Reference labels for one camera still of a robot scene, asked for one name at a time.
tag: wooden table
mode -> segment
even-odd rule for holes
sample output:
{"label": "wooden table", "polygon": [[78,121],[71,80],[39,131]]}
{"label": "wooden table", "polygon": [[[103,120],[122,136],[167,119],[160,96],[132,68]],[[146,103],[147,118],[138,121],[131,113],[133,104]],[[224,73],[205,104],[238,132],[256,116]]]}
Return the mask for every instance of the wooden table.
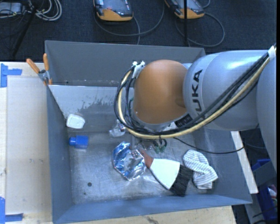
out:
{"label": "wooden table", "polygon": [[[43,91],[44,84],[27,63],[16,62],[0,62],[8,66],[8,69],[21,69],[20,76],[7,76],[7,87],[0,88],[0,196],[6,199],[6,214],[24,213],[23,220],[16,223],[21,224],[40,224],[52,223],[51,222],[51,203],[50,203],[50,185],[49,185],[49,153],[47,144],[47,130],[46,130],[46,113],[38,113],[39,109],[46,112],[46,106],[39,91]],[[43,63],[37,63],[37,66],[42,70],[44,69]],[[24,87],[25,93],[17,94],[15,91],[21,89],[21,79],[31,79],[35,84],[33,87]],[[32,89],[30,96],[34,97],[32,100],[25,100],[27,91]],[[10,100],[8,97],[13,97],[15,107],[10,108]],[[10,127],[10,115],[7,111],[24,112],[21,114],[21,121],[19,125],[13,123]],[[20,140],[8,140],[13,137],[13,132],[21,130],[25,127],[25,131],[21,133]],[[241,147],[241,139],[239,134],[234,132],[232,134],[236,146]],[[39,140],[31,141],[31,137],[38,137]],[[10,155],[10,149],[7,149],[7,143],[12,142],[14,154]],[[249,188],[251,193],[257,192],[257,187],[252,176],[251,168],[246,157],[245,151],[241,150],[238,153],[242,165],[245,167],[246,179],[250,180]],[[137,217],[125,217],[107,220],[98,220],[86,222],[90,224],[106,224],[106,223],[134,223],[134,224],[148,224],[148,223],[191,223],[191,224],[236,224],[232,207],[214,207],[198,210],[178,211],[170,213],[161,213],[154,215],[145,215]]]}

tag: cloth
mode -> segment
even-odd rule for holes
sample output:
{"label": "cloth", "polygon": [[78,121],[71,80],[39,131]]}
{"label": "cloth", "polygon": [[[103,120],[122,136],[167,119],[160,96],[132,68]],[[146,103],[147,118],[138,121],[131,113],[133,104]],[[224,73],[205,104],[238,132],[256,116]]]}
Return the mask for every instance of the cloth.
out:
{"label": "cloth", "polygon": [[183,156],[183,162],[193,170],[193,183],[198,189],[212,189],[212,182],[218,179],[218,176],[202,153],[189,150]]}

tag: blue block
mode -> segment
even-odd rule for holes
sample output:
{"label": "blue block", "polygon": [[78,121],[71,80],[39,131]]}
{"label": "blue block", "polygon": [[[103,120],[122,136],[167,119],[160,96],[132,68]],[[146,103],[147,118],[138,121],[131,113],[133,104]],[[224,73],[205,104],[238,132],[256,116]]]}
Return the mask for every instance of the blue block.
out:
{"label": "blue block", "polygon": [[76,137],[70,137],[69,143],[75,148],[86,149],[88,147],[88,136],[77,135]]}

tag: black floor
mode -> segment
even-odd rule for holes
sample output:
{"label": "black floor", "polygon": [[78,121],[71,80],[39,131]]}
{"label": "black floor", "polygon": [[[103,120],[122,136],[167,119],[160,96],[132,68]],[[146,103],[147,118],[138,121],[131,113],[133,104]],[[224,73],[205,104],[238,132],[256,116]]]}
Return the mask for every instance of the black floor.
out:
{"label": "black floor", "polygon": [[[0,1],[17,2],[31,11],[27,0]],[[203,47],[206,54],[266,50],[276,43],[277,0],[197,0],[205,16],[189,19],[186,27],[164,0],[129,0],[134,18],[116,25],[98,20],[93,0],[59,1],[62,14],[55,21],[31,17],[27,11],[6,18],[0,11],[0,61],[31,58],[42,62],[45,40]],[[49,7],[47,0],[32,2],[45,10]],[[53,7],[47,16],[53,17],[56,9]],[[251,165],[268,157],[259,129],[241,132],[241,136]],[[249,223],[244,206],[233,210],[237,224]]]}

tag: foil wrapper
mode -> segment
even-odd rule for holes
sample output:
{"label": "foil wrapper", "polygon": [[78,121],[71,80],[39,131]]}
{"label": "foil wrapper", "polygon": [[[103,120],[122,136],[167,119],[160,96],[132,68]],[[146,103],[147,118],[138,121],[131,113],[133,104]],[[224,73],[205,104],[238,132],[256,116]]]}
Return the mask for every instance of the foil wrapper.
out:
{"label": "foil wrapper", "polygon": [[144,157],[137,149],[131,150],[130,145],[123,141],[113,150],[114,168],[129,181],[139,178],[146,170]]}

